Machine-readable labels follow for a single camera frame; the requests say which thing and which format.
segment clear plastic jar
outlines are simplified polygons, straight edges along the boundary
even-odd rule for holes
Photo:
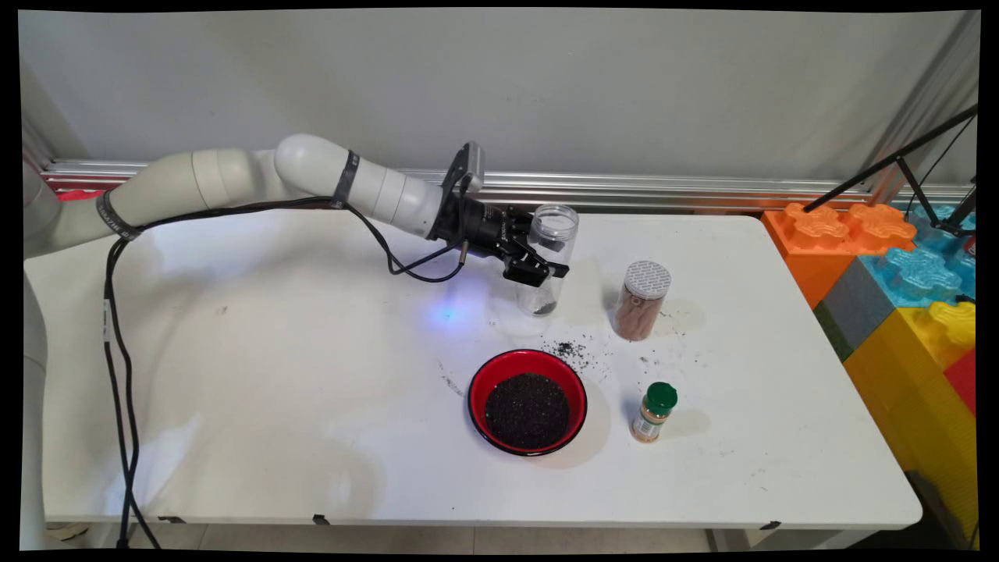
[[[655,262],[636,261],[627,266],[614,307],[614,333],[631,341],[647,338],[662,309],[670,281],[666,268]]]
[[[527,243],[548,262],[568,265],[579,227],[579,215],[565,205],[541,205],[534,211]],[[516,285],[516,302],[534,316],[551,314],[558,304],[562,278],[548,277],[540,287]]]

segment cable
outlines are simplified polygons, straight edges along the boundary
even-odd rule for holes
[[[449,273],[448,275],[446,275],[444,277],[438,277],[436,279],[431,279],[431,278],[428,278],[428,277],[424,277],[422,275],[417,275],[416,273],[413,273],[413,271],[411,271],[411,270],[413,268],[417,267],[417,266],[420,266],[420,265],[423,265],[424,263],[427,263],[428,261],[430,261],[430,260],[432,260],[432,259],[434,259],[434,258],[436,258],[438,256],[441,256],[441,255],[443,255],[443,254],[445,254],[445,253],[447,253],[447,252],[449,252],[451,250],[454,250],[455,248],[458,248],[459,246],[461,246],[462,244],[465,243],[465,192],[466,192],[466,189],[467,188],[463,187],[461,189],[461,191],[459,191],[459,194],[458,194],[458,236],[455,237],[455,241],[452,242],[451,244],[449,244],[448,246],[445,246],[444,248],[441,248],[440,250],[438,250],[438,251],[436,251],[436,252],[434,252],[432,254],[424,256],[423,258],[421,258],[421,259],[419,259],[419,260],[417,260],[417,261],[415,261],[415,262],[413,262],[413,263],[411,263],[410,265],[407,265],[407,266],[404,266],[403,263],[401,261],[399,261],[399,259],[392,253],[392,250],[389,249],[389,243],[386,242],[385,237],[382,236],[382,233],[379,232],[379,230],[377,228],[375,228],[375,225],[373,225],[371,223],[371,221],[368,220],[367,217],[365,217],[360,212],[358,212],[358,210],[355,209],[353,206],[351,206],[349,203],[345,204],[344,208],[347,209],[348,211],[350,211],[351,213],[353,213],[354,216],[356,216],[359,219],[361,219],[361,222],[363,222],[365,224],[365,226],[368,227],[368,230],[371,231],[371,233],[372,233],[373,236],[375,236],[375,240],[379,243],[380,246],[382,246],[382,249],[385,250],[386,257],[389,260],[389,273],[391,273],[393,275],[399,275],[401,273],[405,273],[405,274],[409,275],[410,277],[413,277],[414,279],[419,279],[420,281],[424,281],[426,283],[441,283],[443,281],[447,281],[447,280],[451,279],[452,277],[458,275],[458,272],[462,270],[463,266],[465,266],[465,259],[464,259],[464,257],[459,260],[458,266],[455,267],[454,271],[452,271],[451,273]],[[395,263],[397,266],[399,266],[400,269],[393,269],[392,268],[392,264],[393,263]]]
[[[964,130],[968,128],[968,125],[970,125],[971,122],[975,120],[975,117],[977,116],[972,115],[971,118],[968,119],[968,121],[964,124],[964,126],[961,127],[961,130],[958,131],[956,135],[954,135],[954,138],[950,139],[950,144],[947,145],[947,148],[943,149],[943,152],[940,153],[940,156],[937,156],[936,161],[933,162],[933,165],[930,166],[930,169],[926,170],[926,173],[923,174],[923,179],[919,180],[919,188],[921,188],[923,184],[926,183],[926,178],[930,177],[930,172],[932,172],[933,168],[936,168],[936,165],[939,164],[941,160],[943,160],[943,157],[946,156],[947,152],[950,150],[950,147],[954,146],[954,143],[957,142],[957,139],[961,137],[961,133],[963,133]],[[912,208],[912,202],[916,199],[916,189],[919,189],[913,186],[909,187],[912,187],[912,197],[909,197],[909,204],[905,207],[905,222],[909,222],[909,209]]]
[[[379,243],[382,249],[385,250],[386,257],[389,260],[390,273],[392,273],[393,275],[406,273],[410,277],[413,277],[420,281],[425,281],[427,283],[441,283],[458,275],[458,272],[461,271],[462,268],[465,266],[465,256],[466,256],[465,250],[467,249],[467,246],[465,246],[466,189],[467,188],[463,187],[458,195],[459,226],[458,226],[458,237],[456,238],[456,241],[442,248],[441,250],[429,254],[407,266],[404,266],[402,262],[400,262],[399,259],[396,258],[395,254],[393,254],[392,250],[389,248],[389,243],[385,240],[385,237],[382,236],[382,233],[379,232],[379,230],[375,228],[375,226],[364,215],[358,212],[358,210],[355,209],[350,204],[346,204],[345,208],[351,211],[351,213],[353,213],[356,217],[361,219],[361,222],[363,222],[365,226],[368,227],[368,230],[371,231],[372,235],[375,236],[375,240]],[[145,232],[150,228],[162,226],[165,224],[171,224],[175,222],[198,220],[198,219],[221,217],[221,216],[242,215],[248,213],[257,213],[261,211],[269,211],[274,209],[290,209],[315,203],[329,203],[331,200],[332,200],[331,197],[307,197],[304,199],[281,201],[277,203],[255,203],[250,205],[243,205],[240,207],[232,207],[228,209],[208,209],[205,211],[197,211],[194,213],[188,213],[185,215],[179,215],[176,217],[155,221],[147,225],[137,227],[137,229],[142,232]],[[115,241],[114,244],[112,244],[111,249],[108,251],[108,260],[107,260],[107,267],[105,271],[105,280],[104,280],[104,299],[106,301],[108,309],[105,312],[106,324],[104,329],[106,333],[104,337],[105,340],[104,356],[108,363],[108,375],[110,376],[111,379],[112,398],[114,399],[114,405],[115,405],[115,423],[117,425],[117,430],[118,430],[118,448],[119,452],[121,453],[122,472],[125,475],[125,497],[122,502],[121,529],[118,537],[117,548],[128,548],[128,542],[129,542],[128,516],[129,516],[129,511],[131,510],[132,512],[135,513],[136,519],[139,521],[139,525],[142,527],[143,532],[149,538],[149,542],[153,545],[153,548],[159,549],[161,548],[160,543],[156,540],[156,537],[153,535],[152,529],[150,529],[149,525],[146,523],[146,519],[145,517],[143,517],[142,512],[139,510],[138,502],[136,502],[135,496],[133,494],[133,483],[135,480],[135,472],[139,465],[139,430],[138,430],[138,424],[136,423],[135,406],[132,400],[132,357],[128,353],[128,349],[125,346],[124,338],[122,337],[121,334],[121,325],[118,320],[118,304],[115,300],[115,290],[114,290],[114,280],[113,280],[115,267],[118,265],[118,259],[121,257],[122,252],[125,250],[125,247],[128,246],[128,244],[129,241],[124,238],[119,238],[117,241]],[[448,275],[439,278],[428,278],[422,275],[418,275],[412,271],[414,268],[423,265],[424,263],[427,263],[428,261],[440,255],[443,255],[444,253],[453,250],[459,246],[463,246],[462,256],[459,259],[458,266],[454,269],[454,271],[452,271]],[[393,263],[395,263],[399,267],[399,269],[393,269],[392,267]],[[115,343],[118,345],[119,351],[122,354],[122,359],[124,360],[125,363],[125,407],[126,407],[126,413],[128,415],[129,431],[132,434],[131,460],[129,460],[127,447],[125,445],[125,423],[122,420],[121,396],[119,394],[119,389],[118,389],[118,377],[115,374],[114,358],[111,352],[111,338],[110,334],[107,333],[107,330],[114,330]]]

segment velcro strap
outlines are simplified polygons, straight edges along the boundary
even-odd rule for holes
[[[142,234],[141,230],[122,220],[118,216],[118,213],[111,207],[111,190],[105,191],[97,198],[97,214],[101,216],[111,230],[114,230],[118,236],[129,242],[134,241]]]
[[[347,151],[347,165],[344,166],[343,173],[340,174],[340,181],[337,182],[337,189],[333,192],[331,207],[343,209],[347,204],[347,198],[351,195],[351,187],[354,185],[354,176],[358,173],[358,165],[361,164],[361,157],[353,150]]]

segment bowl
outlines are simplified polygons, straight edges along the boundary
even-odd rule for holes
[[[486,423],[486,400],[490,393],[500,382],[521,373],[536,373],[554,381],[561,387],[568,401],[568,426],[565,434],[542,449],[522,449],[503,443],[490,432]],[[469,385],[469,415],[479,434],[499,450],[524,457],[546,455],[567,445],[582,429],[582,422],[586,419],[586,390],[575,371],[561,359],[543,351],[516,349],[490,359],[472,377],[472,384]]]

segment white lid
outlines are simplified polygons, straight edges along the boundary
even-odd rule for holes
[[[624,273],[624,286],[632,295],[645,300],[656,300],[666,296],[669,290],[669,272],[654,261],[636,261],[627,266]]]

